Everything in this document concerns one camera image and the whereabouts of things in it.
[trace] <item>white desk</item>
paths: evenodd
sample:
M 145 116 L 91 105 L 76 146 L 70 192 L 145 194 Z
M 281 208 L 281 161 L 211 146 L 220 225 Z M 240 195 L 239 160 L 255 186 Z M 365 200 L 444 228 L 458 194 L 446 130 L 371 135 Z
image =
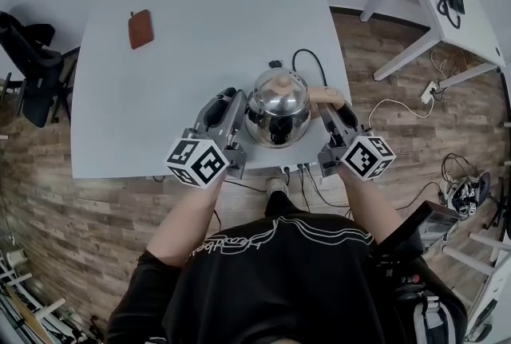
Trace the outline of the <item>white desk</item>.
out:
M 131 50 L 130 12 L 148 9 L 155 40 Z M 73 93 L 75 178 L 160 176 L 172 142 L 228 86 L 252 91 L 268 62 L 314 51 L 329 85 L 351 101 L 327 0 L 97 0 L 85 29 Z M 307 53 L 296 59 L 309 85 L 321 85 Z M 288 148 L 237 136 L 246 168 L 316 161 L 328 141 L 321 120 Z
M 366 22 L 381 1 L 369 0 L 360 15 L 360 20 Z M 410 47 L 377 70 L 374 73 L 375 80 L 382 80 L 396 70 L 401 69 L 406 63 L 414 60 L 439 42 L 450 43 L 487 60 L 482 65 L 441 81 L 440 87 L 442 89 L 495 69 L 498 66 L 505 66 L 497 37 L 479 0 L 463 0 L 465 14 L 460 14 L 460 29 L 454 28 L 446 16 L 437 12 L 438 0 L 419 0 L 419 2 L 428 17 L 430 30 Z M 456 21 L 456 13 L 452 9 L 450 9 L 450 13 L 451 18 Z

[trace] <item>stainless steel pot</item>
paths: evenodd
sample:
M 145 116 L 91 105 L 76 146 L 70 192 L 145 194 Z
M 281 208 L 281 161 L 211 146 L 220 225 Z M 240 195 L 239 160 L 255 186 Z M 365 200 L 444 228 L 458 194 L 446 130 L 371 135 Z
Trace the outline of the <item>stainless steel pot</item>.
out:
M 269 148 L 283 148 L 299 140 L 311 121 L 311 104 L 344 104 L 344 97 L 329 87 L 308 87 L 296 72 L 269 69 L 255 81 L 248 95 L 245 127 L 252 138 Z

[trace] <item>shoe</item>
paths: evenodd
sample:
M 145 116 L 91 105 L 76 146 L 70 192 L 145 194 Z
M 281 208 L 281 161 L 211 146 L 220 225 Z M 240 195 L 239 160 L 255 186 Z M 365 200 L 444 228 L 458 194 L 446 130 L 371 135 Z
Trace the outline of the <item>shoe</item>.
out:
M 289 188 L 286 183 L 280 178 L 272 176 L 266 181 L 266 192 L 268 193 L 268 196 L 271 196 L 271 194 L 275 191 L 282 191 L 286 194 L 286 196 L 289 196 Z

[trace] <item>black t-shirt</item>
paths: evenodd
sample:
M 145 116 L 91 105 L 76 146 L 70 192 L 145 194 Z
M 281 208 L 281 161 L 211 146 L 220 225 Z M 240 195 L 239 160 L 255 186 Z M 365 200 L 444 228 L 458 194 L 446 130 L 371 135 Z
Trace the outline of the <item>black t-shirt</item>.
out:
M 145 252 L 108 342 L 406 342 L 391 296 L 375 298 L 384 285 L 367 274 L 373 247 L 351 220 L 300 213 L 219 232 L 182 271 Z M 423 261 L 414 272 L 449 295 Z

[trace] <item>brown wallet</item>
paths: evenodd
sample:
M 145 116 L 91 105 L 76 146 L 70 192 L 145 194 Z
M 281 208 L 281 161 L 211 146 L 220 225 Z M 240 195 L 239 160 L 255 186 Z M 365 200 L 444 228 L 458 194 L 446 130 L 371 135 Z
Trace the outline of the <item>brown wallet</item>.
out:
M 137 14 L 131 13 L 128 20 L 129 43 L 132 49 L 136 49 L 152 42 L 154 39 L 151 13 L 144 9 Z

